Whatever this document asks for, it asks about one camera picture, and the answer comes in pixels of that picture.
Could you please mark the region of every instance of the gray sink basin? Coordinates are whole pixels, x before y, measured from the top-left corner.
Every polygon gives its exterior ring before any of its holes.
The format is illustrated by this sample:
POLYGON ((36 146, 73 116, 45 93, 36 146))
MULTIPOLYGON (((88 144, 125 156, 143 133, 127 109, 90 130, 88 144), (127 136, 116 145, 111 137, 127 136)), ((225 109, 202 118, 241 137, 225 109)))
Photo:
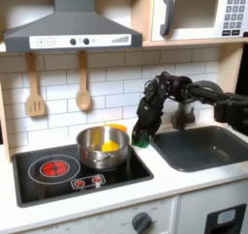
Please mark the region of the gray sink basin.
POLYGON ((248 161, 247 143, 216 126, 158 133, 151 145, 171 167, 184 172, 248 161))

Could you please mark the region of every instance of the microwave keypad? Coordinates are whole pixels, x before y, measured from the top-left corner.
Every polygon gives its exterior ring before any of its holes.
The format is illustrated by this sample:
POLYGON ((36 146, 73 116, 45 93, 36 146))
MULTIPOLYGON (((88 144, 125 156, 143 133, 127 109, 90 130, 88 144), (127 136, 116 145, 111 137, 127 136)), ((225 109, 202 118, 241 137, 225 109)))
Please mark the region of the microwave keypad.
POLYGON ((246 0, 228 0, 222 36, 239 36, 246 0))

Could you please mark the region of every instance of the stovetop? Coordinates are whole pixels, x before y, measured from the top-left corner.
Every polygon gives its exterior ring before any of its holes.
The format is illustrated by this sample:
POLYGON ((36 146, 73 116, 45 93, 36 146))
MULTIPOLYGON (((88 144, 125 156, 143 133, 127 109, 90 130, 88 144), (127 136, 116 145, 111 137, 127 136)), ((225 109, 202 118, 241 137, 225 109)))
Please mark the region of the stovetop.
POLYGON ((77 145, 14 156, 17 205, 29 207, 100 190, 151 180, 152 173, 133 148, 112 170, 95 170, 79 161, 77 145))

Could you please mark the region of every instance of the wooden spatula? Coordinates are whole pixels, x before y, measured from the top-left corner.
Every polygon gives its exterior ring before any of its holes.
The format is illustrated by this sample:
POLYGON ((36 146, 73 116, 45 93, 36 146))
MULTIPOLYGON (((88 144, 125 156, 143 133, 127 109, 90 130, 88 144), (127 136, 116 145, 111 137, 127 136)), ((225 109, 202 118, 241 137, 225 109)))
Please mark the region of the wooden spatula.
POLYGON ((28 65, 30 96, 26 101, 26 113, 30 117, 45 115, 45 103, 38 94, 38 83, 36 76, 36 54, 26 53, 26 61, 28 65))
POLYGON ((87 110, 90 107, 90 95, 87 91, 87 53, 80 51, 78 53, 80 89, 77 92, 76 102, 81 110, 87 110))

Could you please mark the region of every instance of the hood control knob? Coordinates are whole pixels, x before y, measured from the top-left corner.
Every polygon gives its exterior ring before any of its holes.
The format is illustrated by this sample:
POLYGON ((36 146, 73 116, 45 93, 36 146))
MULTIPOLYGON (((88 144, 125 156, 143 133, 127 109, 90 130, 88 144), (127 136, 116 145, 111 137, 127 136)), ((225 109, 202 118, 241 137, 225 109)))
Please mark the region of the hood control knob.
POLYGON ((70 44, 71 45, 76 45, 77 44, 77 41, 75 39, 70 39, 70 44))
POLYGON ((132 225, 138 234, 143 234, 152 225, 152 219, 147 213, 139 213, 134 216, 132 225))
POLYGON ((87 38, 83 39, 84 44, 89 44, 89 40, 87 38))

